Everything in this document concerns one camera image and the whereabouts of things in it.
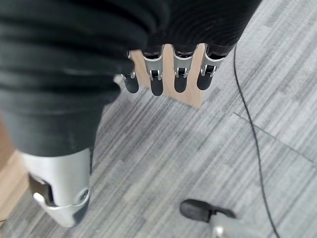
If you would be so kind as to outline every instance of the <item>wooden surface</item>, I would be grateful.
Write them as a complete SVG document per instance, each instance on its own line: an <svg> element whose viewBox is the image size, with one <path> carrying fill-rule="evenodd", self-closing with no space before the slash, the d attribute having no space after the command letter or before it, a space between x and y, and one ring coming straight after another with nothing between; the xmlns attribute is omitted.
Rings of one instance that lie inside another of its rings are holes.
<svg viewBox="0 0 317 238"><path fill-rule="evenodd" d="M99 128L85 220L59 227L29 193L6 238L209 238L183 199L234 210L274 238L257 153L230 54L199 110L148 89L123 90ZM237 71L254 118L268 204L282 238L317 237L317 5L265 0L242 36Z"/></svg>
<svg viewBox="0 0 317 238"><path fill-rule="evenodd" d="M178 93L174 89L174 60L173 49L171 45L165 45L163 50L163 94L179 100L183 103L199 108L202 104L203 93L197 87L197 78L200 71L202 56L204 53L204 45L200 44L196 49L191 70L187 79L187 87L183 93ZM135 71L140 84L150 88L150 79L145 67L143 55L140 51L132 52L132 59L135 64Z"/></svg>
<svg viewBox="0 0 317 238"><path fill-rule="evenodd" d="M0 220L8 218L27 187L26 171L19 153L14 150L0 120Z"/></svg>

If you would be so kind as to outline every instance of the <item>black rubber fingertip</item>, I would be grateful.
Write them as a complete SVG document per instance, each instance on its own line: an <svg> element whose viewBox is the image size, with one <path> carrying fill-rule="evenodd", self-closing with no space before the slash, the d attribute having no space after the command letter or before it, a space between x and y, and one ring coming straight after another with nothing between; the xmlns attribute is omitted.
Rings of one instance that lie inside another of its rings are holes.
<svg viewBox="0 0 317 238"><path fill-rule="evenodd" d="M126 79L124 80L124 84L130 93L136 93L139 91L139 83L136 76L131 78L130 75L127 75Z"/></svg>
<svg viewBox="0 0 317 238"><path fill-rule="evenodd" d="M187 86L187 77L184 78L182 75L180 75L178 78L175 77L174 88L176 92L178 93L184 92L186 89L186 86Z"/></svg>
<svg viewBox="0 0 317 238"><path fill-rule="evenodd" d="M199 74L198 79L197 79L197 87L200 90L206 90L209 88L209 86L211 84L211 80L212 80L212 78L210 78L209 74L205 74L205 76L201 76L201 74Z"/></svg>
<svg viewBox="0 0 317 238"><path fill-rule="evenodd" d="M187 199L180 204L180 213L191 220L209 222L210 220L210 205L203 201Z"/></svg>
<svg viewBox="0 0 317 238"><path fill-rule="evenodd" d="M155 96L160 96L163 93L163 80L154 78L151 80L151 90Z"/></svg>

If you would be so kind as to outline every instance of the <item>silver metal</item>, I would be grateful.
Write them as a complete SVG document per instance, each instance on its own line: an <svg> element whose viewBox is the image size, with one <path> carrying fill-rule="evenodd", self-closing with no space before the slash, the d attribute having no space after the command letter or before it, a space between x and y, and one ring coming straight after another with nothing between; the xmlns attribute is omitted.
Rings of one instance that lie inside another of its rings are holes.
<svg viewBox="0 0 317 238"><path fill-rule="evenodd" d="M33 198L61 226L73 227L78 223L78 221L74 218L74 214L88 205L90 192L88 192L85 200L82 203L78 205L68 205L64 207L47 206L43 196L37 192L33 194Z"/></svg>
<svg viewBox="0 0 317 238"><path fill-rule="evenodd" d="M185 69L184 78L186 78L188 76L189 71L190 71L190 67L192 65L194 55L186 57L186 58L182 58L182 57L179 57L176 55L174 48L173 48L173 51L174 51L174 73L175 73L175 76L178 78L179 77L179 69L184 68Z"/></svg>
<svg viewBox="0 0 317 238"><path fill-rule="evenodd" d="M222 213L211 217L211 238L264 238L256 228Z"/></svg>
<svg viewBox="0 0 317 238"><path fill-rule="evenodd" d="M217 69L220 67L222 61L224 58L221 59L211 59L209 58L209 56L207 55L207 44L205 45L205 51L203 54L203 59L202 59L202 64L201 64L201 70L200 70L200 74L202 76L205 76L206 74L206 70L207 70L207 66L214 66L213 67L213 71L210 74L210 77L214 76L214 73L217 71Z"/></svg>
<svg viewBox="0 0 317 238"><path fill-rule="evenodd" d="M74 213L82 209L90 197L90 150L57 157L22 153L21 157L32 178L51 186L55 206L48 206L37 192L33 194L34 199L62 226L75 225Z"/></svg>
<svg viewBox="0 0 317 238"><path fill-rule="evenodd" d="M163 75L163 49L164 46L162 46L162 54L157 59L149 59L143 56L145 67L147 68L148 75L150 77L150 80L153 81L154 77L153 74L155 71L158 73L158 80L162 80Z"/></svg>

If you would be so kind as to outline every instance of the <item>silver prosthetic arm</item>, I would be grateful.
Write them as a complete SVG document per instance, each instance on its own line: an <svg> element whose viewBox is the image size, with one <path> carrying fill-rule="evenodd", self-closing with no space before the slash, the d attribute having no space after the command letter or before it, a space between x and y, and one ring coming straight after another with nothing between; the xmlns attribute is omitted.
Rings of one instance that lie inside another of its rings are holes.
<svg viewBox="0 0 317 238"><path fill-rule="evenodd" d="M22 154L33 198L61 226L85 216L89 199L90 149L58 157Z"/></svg>

